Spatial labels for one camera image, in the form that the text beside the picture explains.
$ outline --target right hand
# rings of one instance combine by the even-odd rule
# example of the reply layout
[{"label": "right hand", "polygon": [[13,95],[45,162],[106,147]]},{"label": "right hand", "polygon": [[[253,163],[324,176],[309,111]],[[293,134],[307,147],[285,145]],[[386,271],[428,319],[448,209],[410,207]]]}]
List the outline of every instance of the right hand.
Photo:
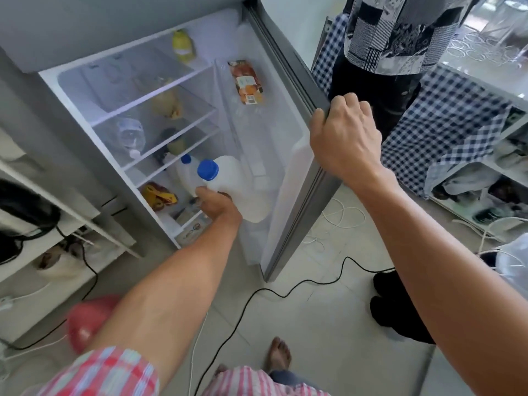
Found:
[{"label": "right hand", "polygon": [[215,192],[206,186],[197,187],[195,192],[202,202],[200,209],[213,221],[224,214],[238,224],[242,221],[241,213],[227,193]]},{"label": "right hand", "polygon": [[334,97],[326,119],[321,109],[315,110],[310,146],[319,164],[350,187],[368,183],[386,171],[380,161],[381,133],[372,109],[354,93]]}]

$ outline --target yellow bottle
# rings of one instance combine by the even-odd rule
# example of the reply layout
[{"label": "yellow bottle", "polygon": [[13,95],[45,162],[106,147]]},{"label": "yellow bottle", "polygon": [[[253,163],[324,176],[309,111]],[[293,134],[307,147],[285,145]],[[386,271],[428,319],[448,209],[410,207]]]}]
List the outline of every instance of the yellow bottle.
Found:
[{"label": "yellow bottle", "polygon": [[183,31],[175,31],[172,35],[172,48],[178,58],[184,64],[196,58],[193,42],[189,35]]}]

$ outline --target plastic water bottle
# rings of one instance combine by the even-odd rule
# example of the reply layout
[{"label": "plastic water bottle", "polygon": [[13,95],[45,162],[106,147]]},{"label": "plastic water bottle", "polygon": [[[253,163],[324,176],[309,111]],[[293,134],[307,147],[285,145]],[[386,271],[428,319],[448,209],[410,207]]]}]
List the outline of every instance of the plastic water bottle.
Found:
[{"label": "plastic water bottle", "polygon": [[[167,156],[169,156],[169,158],[165,157],[166,160],[174,158],[172,154]],[[184,154],[178,161],[167,168],[167,173],[171,178],[179,179],[185,190],[187,190],[193,197],[196,197],[196,188],[198,186],[203,186],[203,181],[198,176],[199,165],[199,159],[189,154]]]},{"label": "plastic water bottle", "polygon": [[241,162],[232,156],[203,160],[198,166],[198,176],[211,190],[231,196],[242,217],[258,223],[268,216],[271,203],[263,192],[253,188],[250,178],[243,171]]},{"label": "plastic water bottle", "polygon": [[147,143],[141,122],[134,118],[120,118],[117,129],[119,144],[128,151],[130,158],[140,158]]}]

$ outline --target pink plaid sleeve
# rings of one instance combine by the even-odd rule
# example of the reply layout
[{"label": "pink plaid sleeve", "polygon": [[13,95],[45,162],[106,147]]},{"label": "pink plaid sleeve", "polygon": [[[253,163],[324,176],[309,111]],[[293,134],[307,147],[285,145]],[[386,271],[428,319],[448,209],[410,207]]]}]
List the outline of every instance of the pink plaid sleeve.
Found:
[{"label": "pink plaid sleeve", "polygon": [[154,366],[133,350],[106,347],[83,354],[58,373],[38,396],[150,396],[160,391]]}]

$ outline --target orange package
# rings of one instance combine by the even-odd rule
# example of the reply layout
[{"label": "orange package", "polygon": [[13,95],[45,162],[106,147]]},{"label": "orange package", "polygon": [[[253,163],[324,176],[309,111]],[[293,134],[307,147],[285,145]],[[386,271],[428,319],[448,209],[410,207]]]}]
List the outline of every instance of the orange package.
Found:
[{"label": "orange package", "polygon": [[251,63],[245,59],[228,61],[229,70],[235,80],[236,89],[243,104],[262,103],[262,85]]}]

